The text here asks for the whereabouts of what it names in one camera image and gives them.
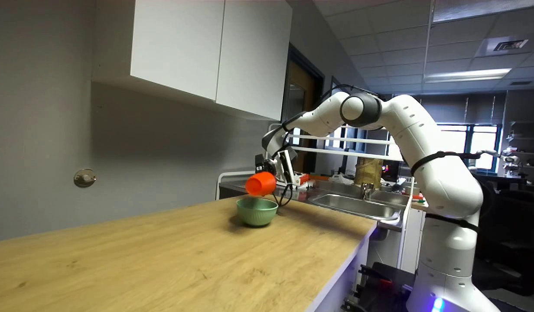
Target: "light wood counter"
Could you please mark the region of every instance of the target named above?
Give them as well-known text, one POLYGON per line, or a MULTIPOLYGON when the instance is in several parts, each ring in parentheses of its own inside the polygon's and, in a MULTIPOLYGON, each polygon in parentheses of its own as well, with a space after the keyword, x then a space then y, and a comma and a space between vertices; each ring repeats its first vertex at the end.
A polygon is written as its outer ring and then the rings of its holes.
POLYGON ((0 241, 0 310, 307 310, 377 225, 293 201, 248 228, 234 206, 0 241))

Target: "green bowl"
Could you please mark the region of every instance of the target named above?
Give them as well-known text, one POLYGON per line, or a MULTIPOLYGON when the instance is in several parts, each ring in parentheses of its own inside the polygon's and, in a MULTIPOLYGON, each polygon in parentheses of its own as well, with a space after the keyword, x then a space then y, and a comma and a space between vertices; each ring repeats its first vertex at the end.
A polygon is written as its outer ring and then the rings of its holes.
POLYGON ((278 204, 264 197, 247 196, 238 201, 238 216, 252 227, 266 227, 278 215, 278 204))

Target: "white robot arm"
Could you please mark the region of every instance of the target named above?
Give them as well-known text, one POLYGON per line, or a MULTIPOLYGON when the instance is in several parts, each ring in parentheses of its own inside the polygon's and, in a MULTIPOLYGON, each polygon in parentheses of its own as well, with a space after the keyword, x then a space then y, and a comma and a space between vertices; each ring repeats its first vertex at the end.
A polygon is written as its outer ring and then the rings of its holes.
POLYGON ((267 159, 283 163, 292 183, 286 144, 292 128, 328 135, 342 123, 370 130, 385 126, 430 202, 432 218, 425 222, 420 267, 408 310, 425 312, 437 305, 448 312, 498 310, 472 284, 482 189, 458 156, 442 152, 446 147, 439 140, 441 130, 416 98, 399 95, 385 102, 364 92, 335 92, 318 109, 266 133, 262 144, 267 159))

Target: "upper cabinet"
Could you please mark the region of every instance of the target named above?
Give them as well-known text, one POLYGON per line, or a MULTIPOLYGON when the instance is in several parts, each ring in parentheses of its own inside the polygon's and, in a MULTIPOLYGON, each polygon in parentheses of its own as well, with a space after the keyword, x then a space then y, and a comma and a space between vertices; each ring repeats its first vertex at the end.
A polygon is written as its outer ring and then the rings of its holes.
POLYGON ((99 0, 94 79, 279 119, 285 0, 99 0))

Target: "ceiling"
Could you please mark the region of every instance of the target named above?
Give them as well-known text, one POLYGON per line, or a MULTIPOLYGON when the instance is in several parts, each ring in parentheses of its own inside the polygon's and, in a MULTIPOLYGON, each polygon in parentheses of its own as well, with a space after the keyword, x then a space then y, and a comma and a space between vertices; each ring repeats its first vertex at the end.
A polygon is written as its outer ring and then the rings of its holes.
POLYGON ((314 1, 371 92, 422 95, 534 88, 534 0, 505 0, 507 7, 491 7, 498 0, 314 1), (498 41, 526 38, 529 41, 520 50, 493 50, 498 41), (496 67, 512 71, 501 79, 427 79, 434 72, 496 67))

